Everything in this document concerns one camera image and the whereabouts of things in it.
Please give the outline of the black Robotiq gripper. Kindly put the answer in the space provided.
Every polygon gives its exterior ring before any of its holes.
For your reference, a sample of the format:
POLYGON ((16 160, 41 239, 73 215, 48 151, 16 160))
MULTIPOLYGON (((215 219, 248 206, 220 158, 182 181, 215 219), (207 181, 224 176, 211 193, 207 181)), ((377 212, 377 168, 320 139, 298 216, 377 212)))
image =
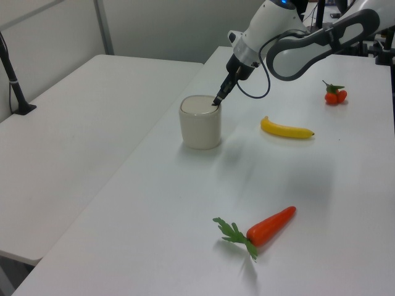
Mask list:
POLYGON ((212 105, 219 106, 227 97, 227 95, 231 93, 236 85, 237 80, 247 80, 255 68, 256 67, 254 66, 243 64, 233 54, 226 64, 228 75, 221 84, 220 89, 212 102, 212 105))

